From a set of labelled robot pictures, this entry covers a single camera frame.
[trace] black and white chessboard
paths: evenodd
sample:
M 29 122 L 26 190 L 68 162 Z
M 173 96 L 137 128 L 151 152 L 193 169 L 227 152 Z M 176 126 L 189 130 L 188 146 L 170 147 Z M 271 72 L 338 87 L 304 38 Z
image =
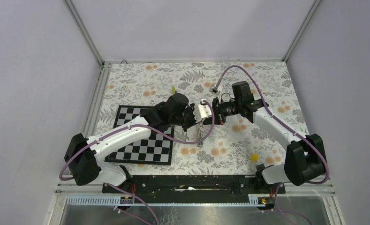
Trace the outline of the black and white chessboard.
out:
M 120 105 L 117 110 L 114 128 L 130 122 L 141 112 L 150 106 Z M 174 127 L 166 132 L 168 136 L 174 136 Z M 171 165 L 173 141 L 160 134 L 151 135 L 148 139 L 135 141 L 117 152 L 113 152 L 105 158 L 106 162 L 116 163 L 139 163 Z

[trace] robotic arm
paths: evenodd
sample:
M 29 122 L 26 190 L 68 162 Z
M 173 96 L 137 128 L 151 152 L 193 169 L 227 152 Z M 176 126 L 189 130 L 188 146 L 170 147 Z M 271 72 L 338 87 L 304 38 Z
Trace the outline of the robotic arm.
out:
M 176 93 L 166 102 L 161 102 L 137 116 L 132 121 L 114 130 L 97 136 L 84 138 L 82 134 L 75 135 L 65 155 L 67 162 L 81 148 L 92 142 L 90 146 L 68 166 L 77 185 L 85 185 L 94 180 L 120 185 L 128 172 L 123 167 L 116 167 L 105 163 L 106 156 L 136 140 L 145 139 L 151 135 L 151 130 L 145 127 L 131 128 L 132 125 L 147 125 L 161 132 L 170 126 L 182 126 L 183 130 L 196 125 L 212 124 L 211 116 L 214 114 L 214 124 L 223 125 L 226 116 L 240 114 L 251 123 L 255 123 L 269 133 L 280 145 L 287 150 L 284 164 L 272 165 L 258 170 L 256 176 L 260 185 L 270 185 L 278 182 L 292 182 L 301 185 L 325 173 L 325 168 L 316 153 L 299 137 L 289 132 L 282 124 L 277 122 L 264 108 L 261 99 L 255 100 L 247 82 L 237 82 L 232 85 L 234 100 L 222 102 L 220 91 L 211 91 L 218 94 L 212 102 L 212 111 L 205 104 L 190 104 L 186 96 Z M 320 136 L 307 135 L 305 137 L 325 158 L 323 141 Z

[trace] white wall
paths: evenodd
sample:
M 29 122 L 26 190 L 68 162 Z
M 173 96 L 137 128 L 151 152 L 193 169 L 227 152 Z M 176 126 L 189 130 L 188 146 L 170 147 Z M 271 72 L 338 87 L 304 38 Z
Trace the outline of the white wall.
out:
M 73 0 L 104 60 L 284 57 L 313 0 Z
M 44 222 L 97 70 L 63 1 L 0 1 L 0 225 Z
M 323 1 L 288 62 L 347 225 L 370 225 L 370 0 Z

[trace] floral tablecloth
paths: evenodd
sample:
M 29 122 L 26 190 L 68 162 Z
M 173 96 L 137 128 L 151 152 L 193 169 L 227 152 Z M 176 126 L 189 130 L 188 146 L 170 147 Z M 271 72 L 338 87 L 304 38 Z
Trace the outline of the floral tablecloth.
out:
M 174 86 L 190 103 L 215 97 L 209 92 L 223 70 L 230 65 L 244 67 L 256 80 L 266 101 L 298 131 L 308 132 L 284 62 L 255 63 L 145 63 L 113 64 L 96 134 L 113 128 L 119 105 L 155 105 L 172 95 Z M 223 79 L 223 92 L 233 96 L 231 84 L 250 83 L 251 92 L 260 98 L 249 78 L 232 68 Z M 203 127 L 206 134 L 210 126 Z M 175 128 L 175 138 L 195 141 L 196 128 L 184 133 Z M 255 166 L 283 163 L 285 150 L 264 130 L 240 115 L 227 117 L 225 125 L 215 126 L 202 148 L 174 143 L 171 165 L 124 164 L 132 175 L 253 174 Z

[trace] black base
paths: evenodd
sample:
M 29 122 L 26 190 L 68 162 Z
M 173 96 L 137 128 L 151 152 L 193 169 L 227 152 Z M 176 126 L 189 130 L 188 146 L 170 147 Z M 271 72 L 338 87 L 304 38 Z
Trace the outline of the black base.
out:
M 147 203 L 249 203 L 248 194 L 269 195 L 270 188 L 277 187 L 274 184 L 264 189 L 257 189 L 254 187 L 256 183 L 257 179 L 254 176 L 244 175 L 135 175 L 120 185 L 120 188 L 131 192 L 131 185 L 135 184 L 135 194 Z M 187 189 L 188 187 L 206 190 L 176 191 L 176 189 Z M 279 189 L 279 194 L 285 192 L 284 186 Z M 120 192 L 104 185 L 102 193 Z

